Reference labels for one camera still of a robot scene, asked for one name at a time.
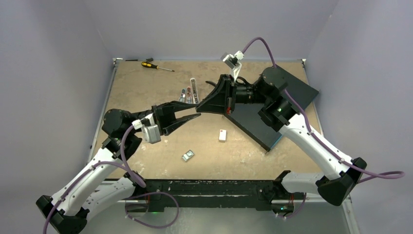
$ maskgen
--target gray wall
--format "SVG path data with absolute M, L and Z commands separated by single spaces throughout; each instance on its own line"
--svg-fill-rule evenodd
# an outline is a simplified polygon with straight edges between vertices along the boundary
M 113 57 L 219 59 L 253 37 L 277 59 L 302 59 L 338 0 L 85 0 Z M 268 59 L 257 43 L 248 59 Z
M 311 49 L 306 69 L 320 89 L 326 137 L 374 172 L 403 170 L 352 192 L 361 231 L 411 233 L 413 191 L 413 3 L 341 0 Z
M 41 233 L 36 199 L 83 167 L 111 60 L 82 0 L 0 2 L 1 233 Z

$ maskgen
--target floor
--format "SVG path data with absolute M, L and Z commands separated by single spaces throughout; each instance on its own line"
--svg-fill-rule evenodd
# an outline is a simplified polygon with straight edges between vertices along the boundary
M 154 104 L 178 100 L 181 90 L 189 86 L 189 79 L 197 79 L 200 99 L 213 87 L 206 80 L 216 82 L 228 67 L 220 61 L 154 61 L 160 67 L 176 72 L 144 68 L 141 62 L 123 61 L 119 64 L 106 110 L 116 108 L 130 112 L 149 109 Z M 243 62 L 240 76 L 253 82 L 268 62 Z M 307 82 L 300 62 L 279 63 L 279 66 Z M 195 113 L 187 110 L 178 116 Z M 319 131 L 314 106 L 306 109 L 310 123 Z M 219 130 L 227 130 L 227 141 L 218 141 Z M 100 130 L 94 151 L 106 134 Z M 182 155 L 192 150 L 195 156 L 188 162 Z M 142 143 L 128 160 L 129 165 L 145 178 L 173 179 L 274 179 L 283 170 L 301 173 L 319 172 L 318 166 L 293 142 L 282 138 L 273 150 L 266 151 L 225 117 L 202 114 L 169 136 L 162 136 L 156 144 Z M 110 178 L 120 178 L 124 172 L 116 170 Z

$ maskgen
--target small metal part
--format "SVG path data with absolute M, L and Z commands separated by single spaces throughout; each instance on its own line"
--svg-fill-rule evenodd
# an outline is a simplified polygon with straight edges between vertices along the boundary
M 188 152 L 186 152 L 184 155 L 182 155 L 182 159 L 186 162 L 188 161 L 190 158 L 192 158 L 194 156 L 194 152 L 192 150 L 189 150 Z
M 186 97 L 186 90 L 182 89 L 181 96 L 179 97 L 178 101 L 185 102 L 185 97 Z
M 161 134 L 157 124 L 149 127 L 142 127 L 142 133 L 146 142 L 154 144 L 161 141 Z
M 189 86 L 187 88 L 187 103 L 192 104 L 192 92 L 191 92 L 191 87 Z
M 196 79 L 191 78 L 190 83 L 191 83 L 191 91 L 192 91 L 192 97 L 193 97 L 194 103 L 198 104 L 199 97 L 198 97 L 198 88 L 196 87 Z

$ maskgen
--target purple cable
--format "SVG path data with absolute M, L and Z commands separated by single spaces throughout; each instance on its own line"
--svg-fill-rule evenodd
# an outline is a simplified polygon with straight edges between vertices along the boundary
M 298 212 L 300 212 L 301 209 L 302 209 L 303 206 L 304 206 L 304 203 L 305 203 L 305 200 L 306 200 L 306 199 L 307 199 L 307 193 L 304 193 L 304 197 L 302 198 L 302 203 L 301 203 L 301 205 L 298 207 L 298 209 L 297 209 L 296 211 L 293 211 L 292 214 L 290 214 L 289 216 L 285 216 L 285 219 L 292 218 L 292 217 L 294 217 Z
M 121 168 L 121 169 L 123 169 L 123 170 L 126 170 L 126 168 L 125 168 L 124 166 L 120 165 L 119 163 L 116 163 L 116 162 L 106 162 L 106 161 L 98 162 L 98 163 L 96 163 L 95 165 L 93 165 L 93 167 L 96 168 L 96 167 L 98 167 L 98 166 L 100 166 L 100 165 L 103 165 L 103 164 L 110 164 L 110 165 L 113 165 L 113 166 L 115 166 L 115 167 L 118 167 L 118 168 Z M 83 172 L 83 173 L 66 189 L 66 191 L 62 194 L 61 199 L 64 199 L 64 198 L 67 196 L 67 194 L 69 194 L 70 191 L 79 183 L 79 181 L 81 181 L 90 171 L 91 171 L 91 169 L 85 170 L 85 172 Z M 43 234 L 46 234 L 46 232 L 47 232 L 47 226 L 49 225 L 50 219 L 52 219 L 53 213 L 55 212 L 55 210 L 59 207 L 59 205 L 60 205 L 61 203 L 62 203 L 61 200 L 57 201 L 56 204 L 53 206 L 53 208 L 50 210 L 49 214 L 47 215 L 46 222 L 44 223 L 44 226 L 43 226 Z
M 127 216 L 128 218 L 130 218 L 131 220 L 133 220 L 133 221 L 135 221 L 135 222 L 137 222 L 137 223 L 140 223 L 140 224 L 142 224 L 142 225 L 144 225 L 144 226 L 150 227 L 150 228 L 162 229 L 162 228 L 170 227 L 172 224 L 174 224 L 174 222 L 178 219 L 178 216 L 179 216 L 179 205 L 178 205 L 178 201 L 176 201 L 176 199 L 175 199 L 172 195 L 170 195 L 170 194 L 168 194 L 168 193 L 164 193 L 164 192 L 152 192 L 152 193 L 142 194 L 142 195 L 139 195 L 139 196 L 131 196 L 131 197 L 129 197 L 128 199 L 137 199 L 137 198 L 141 198 L 141 197 L 149 196 L 149 195 L 154 195 L 154 194 L 163 194 L 163 195 L 169 196 L 169 197 L 173 200 L 173 202 L 175 202 L 175 205 L 176 205 L 177 210 L 176 210 L 175 218 L 172 220 L 172 222 L 170 222 L 169 224 L 163 225 L 163 226 L 154 226 L 154 225 L 151 225 L 151 224 L 144 223 L 144 222 L 142 222 L 142 221 L 140 221 L 140 220 L 135 219 L 134 217 L 132 217 L 132 216 L 128 213 L 128 207 L 127 207 L 127 206 L 125 206 L 126 216 Z
M 98 163 L 94 164 L 92 167 L 96 168 L 96 167 L 98 167 L 98 166 L 100 166 L 100 165 L 104 165 L 104 164 L 113 165 L 113 166 L 115 166 L 115 167 L 118 167 L 118 168 L 121 168 L 121 169 L 127 171 L 126 167 L 124 167 L 124 166 L 122 166 L 121 164 L 116 163 L 116 162 L 107 162 L 107 161 L 98 162 Z M 85 172 L 83 172 L 75 181 L 73 181 L 73 183 L 72 183 L 72 184 L 66 189 L 66 191 L 62 194 L 61 199 L 64 199 L 64 198 L 67 196 L 67 194 L 69 194 L 70 191 L 71 191 L 90 171 L 91 171 L 91 169 L 85 170 Z M 148 196 L 148 195 L 153 195 L 153 194 L 164 194 L 164 195 L 167 195 L 167 196 L 171 197 L 172 200 L 175 202 L 176 207 L 177 207 L 177 209 L 178 209 L 178 212 L 177 212 L 177 214 L 176 214 L 175 219 L 174 219 L 171 223 L 167 224 L 167 226 L 165 226 L 165 227 L 171 226 L 171 225 L 176 221 L 176 219 L 178 218 L 178 214 L 179 214 L 178 202 L 176 201 L 176 199 L 175 199 L 172 195 L 167 194 L 167 193 L 164 193 L 164 192 L 152 192 L 152 193 L 147 193 L 147 194 L 143 194 L 143 195 L 136 196 L 136 197 L 130 197 L 130 199 L 134 199 L 134 198 L 138 198 L 138 197 L 143 197 L 143 196 Z M 52 209 L 50 210 L 49 214 L 47 215 L 46 221 L 45 221 L 45 223 L 44 223 L 44 225 L 43 225 L 43 234 L 46 234 L 46 233 L 47 233 L 47 226 L 49 225 L 50 220 L 52 219 L 52 215 L 53 215 L 53 213 L 55 212 L 55 210 L 59 207 L 59 205 L 60 205 L 61 203 L 62 203 L 61 200 L 57 201 L 56 204 L 55 204 L 55 205 L 52 207 Z M 141 224 L 143 224 L 143 225 L 145 225 L 145 226 L 150 227 L 149 224 L 146 224 L 146 223 L 144 223 L 144 222 L 139 222 L 139 223 L 141 223 Z
M 261 41 L 264 43 L 265 47 L 267 48 L 268 54 L 269 54 L 269 56 L 270 56 L 270 58 L 271 58 L 271 62 L 272 62 L 272 64 L 273 64 L 274 68 L 276 68 L 277 66 L 275 65 L 275 61 L 274 61 L 274 58 L 273 58 L 273 56 L 272 56 L 271 50 L 270 50 L 269 47 L 268 47 L 268 44 L 265 42 L 264 39 L 262 39 L 262 38 L 260 38 L 260 37 L 256 37 L 256 38 L 254 38 L 253 40 L 251 40 L 251 41 L 245 46 L 245 48 L 242 50 L 242 53 L 245 53 L 246 50 L 248 49 L 248 47 L 249 47 L 253 42 L 255 42 L 256 40 L 261 40 Z M 307 127 L 308 132 L 311 132 L 310 122 L 308 121 L 308 116 L 307 116 L 307 114 L 305 113 L 305 111 L 304 111 L 304 110 L 301 108 L 301 106 L 298 105 L 298 103 L 291 97 L 291 95 L 288 93 L 288 91 L 287 91 L 286 89 L 285 89 L 284 93 L 288 96 L 288 98 L 291 100 L 291 102 L 298 107 L 298 109 L 300 110 L 300 113 L 304 116 L 305 126 Z M 331 150 L 326 144 L 324 144 L 324 142 L 322 142 L 314 133 L 312 133 L 311 136 L 312 136 L 325 150 L 327 150 L 329 153 L 331 153 L 337 160 L 341 160 L 340 156 L 338 156 L 333 150 Z M 370 177 L 367 177 L 367 178 L 364 178 L 364 179 L 360 180 L 358 183 L 362 183 L 362 182 L 368 181 L 368 180 L 373 179 L 373 178 L 399 179 L 399 178 L 402 178 L 402 177 L 405 175 L 405 173 L 402 172 L 402 171 L 392 171 L 392 172 L 384 172 L 384 173 L 376 174 L 376 173 L 373 173 L 373 172 L 369 172 L 369 171 L 363 170 L 363 169 L 361 169 L 361 168 L 359 168 L 359 167 L 356 167 L 356 166 L 354 166 L 353 164 L 350 164 L 350 163 L 348 163 L 348 162 L 346 162 L 346 161 L 344 161 L 343 163 L 344 163 L 344 165 L 346 165 L 346 166 L 348 166 L 348 167 L 350 167 L 350 168 L 352 168 L 352 169 L 355 169 L 355 170 L 357 170 L 357 171 L 359 171 L 359 172 L 361 172 L 361 173 L 364 173 L 364 174 L 367 174 L 367 175 L 370 176 Z
M 242 52 L 243 54 L 245 54 L 246 50 L 247 50 L 247 49 L 250 47 L 250 45 L 251 45 L 252 43 L 254 43 L 256 40 L 260 40 L 260 41 L 262 41 L 262 42 L 264 43 L 265 47 L 267 48 L 268 54 L 270 55 L 270 59 L 271 59 L 271 62 L 272 62 L 273 67 L 274 67 L 274 68 L 277 68 L 277 65 L 275 64 L 274 57 L 272 56 L 270 47 L 268 46 L 267 42 L 266 42 L 262 37 L 256 37 L 256 38 L 252 39 L 250 42 L 248 42 L 248 44 L 244 47 L 244 49 L 243 49 L 241 52 Z
M 291 100 L 291 102 L 294 103 L 294 105 L 296 105 L 298 107 L 298 109 L 300 110 L 300 113 L 304 116 L 304 121 L 305 121 L 305 126 L 307 127 L 308 132 L 311 132 L 311 126 L 310 126 L 310 122 L 308 121 L 308 117 L 305 113 L 305 111 L 298 105 L 298 103 L 291 97 L 291 95 L 288 93 L 287 90 L 284 91 L 285 94 L 288 96 L 288 98 Z M 334 152 L 332 149 L 330 149 L 326 144 L 324 144 L 324 142 L 322 142 L 314 133 L 311 133 L 311 136 L 325 149 L 327 150 L 329 153 L 331 153 L 337 160 L 341 160 L 340 156 L 338 156 L 336 154 L 336 152 Z M 344 165 L 353 168 L 361 173 L 367 174 L 370 177 L 367 177 L 365 179 L 362 179 L 359 181 L 359 183 L 365 182 L 367 180 L 373 179 L 373 178 L 381 178 L 381 179 L 399 179 L 402 178 L 405 173 L 402 171 L 392 171 L 392 172 L 384 172 L 384 173 L 380 173 L 380 174 L 376 174 L 373 172 L 369 172 L 366 170 L 363 170 L 359 167 L 356 167 L 353 164 L 350 164 L 346 161 L 343 162 Z
M 127 160 L 126 160 L 126 156 L 125 156 L 125 141 L 126 138 L 128 137 L 129 133 L 132 131 L 133 129 L 133 125 L 131 125 L 124 133 L 122 140 L 120 142 L 120 156 L 122 158 L 122 162 L 123 165 L 125 165 L 126 171 L 129 173 L 129 175 L 131 176 L 131 178 L 138 183 L 139 186 L 141 186 L 142 188 L 146 188 L 146 183 L 143 181 L 143 179 L 139 176 L 138 173 L 135 173 L 132 171 L 132 169 L 130 168 Z

